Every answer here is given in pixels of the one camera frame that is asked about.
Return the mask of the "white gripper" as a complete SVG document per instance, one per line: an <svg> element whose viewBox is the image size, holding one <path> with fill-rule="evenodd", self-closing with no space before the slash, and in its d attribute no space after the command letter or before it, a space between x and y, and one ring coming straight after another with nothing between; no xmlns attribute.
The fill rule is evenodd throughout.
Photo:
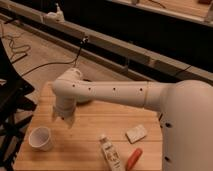
<svg viewBox="0 0 213 171"><path fill-rule="evenodd" d="M64 120L67 120L68 129L71 129L74 122L74 114L76 109L75 100L57 100L53 105L52 117L56 119L60 117Z"/></svg>

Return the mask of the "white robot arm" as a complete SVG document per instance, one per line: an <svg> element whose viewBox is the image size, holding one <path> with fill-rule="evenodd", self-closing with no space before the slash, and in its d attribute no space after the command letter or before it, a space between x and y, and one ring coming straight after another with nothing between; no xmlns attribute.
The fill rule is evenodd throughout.
<svg viewBox="0 0 213 171"><path fill-rule="evenodd" d="M78 100L145 108L163 115L162 171L213 171L213 86L199 80L88 82L70 68L52 84L53 111L72 124Z"/></svg>

